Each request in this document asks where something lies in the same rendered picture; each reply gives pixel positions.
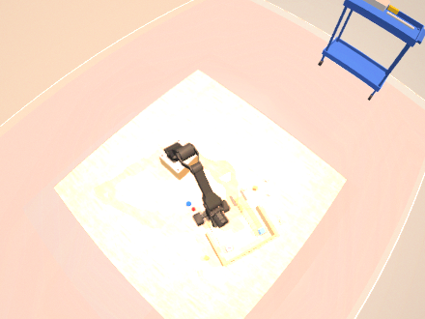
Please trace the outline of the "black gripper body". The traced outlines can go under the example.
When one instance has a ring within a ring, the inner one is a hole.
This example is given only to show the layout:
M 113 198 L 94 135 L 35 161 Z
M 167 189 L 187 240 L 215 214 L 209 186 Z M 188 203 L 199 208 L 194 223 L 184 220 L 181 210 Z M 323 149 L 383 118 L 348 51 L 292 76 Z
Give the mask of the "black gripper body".
M 222 211 L 223 211 L 223 213 L 227 213 L 228 211 L 230 211 L 231 208 L 230 208 L 229 204 L 226 202 L 226 200 L 222 200 L 222 202 L 224 203 L 224 208 L 225 208 Z M 205 211 L 206 211 L 206 209 L 205 209 Z M 202 224 L 205 224 L 205 222 L 203 221 L 203 218 L 206 218 L 207 220 L 209 220 L 209 215 L 206 211 L 205 213 L 203 213 L 201 215 L 200 215 L 200 213 L 197 213 L 197 214 L 193 215 L 192 218 L 193 218 L 194 222 L 196 223 L 196 225 L 200 226 Z

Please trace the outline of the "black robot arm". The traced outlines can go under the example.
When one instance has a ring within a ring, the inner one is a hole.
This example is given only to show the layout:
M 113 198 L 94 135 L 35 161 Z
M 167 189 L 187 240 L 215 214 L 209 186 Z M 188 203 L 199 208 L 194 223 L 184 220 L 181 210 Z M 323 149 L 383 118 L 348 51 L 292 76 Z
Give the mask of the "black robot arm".
M 229 223 L 230 221 L 222 212 L 222 210 L 225 209 L 224 203 L 222 202 L 221 198 L 212 191 L 208 179 L 204 173 L 204 167 L 199 160 L 199 152 L 194 147 L 194 145 L 191 143 L 187 143 L 183 146 L 179 142 L 175 142 L 165 148 L 164 151 L 169 160 L 171 160 L 173 163 L 179 161 L 180 164 L 183 167 L 189 169 L 191 174 L 194 176 L 203 194 L 203 205 L 209 215 L 209 220 L 212 222 L 212 226 L 221 228 L 227 223 Z M 198 162 L 194 163 L 191 166 L 183 162 L 193 157 L 194 155 L 197 155 Z

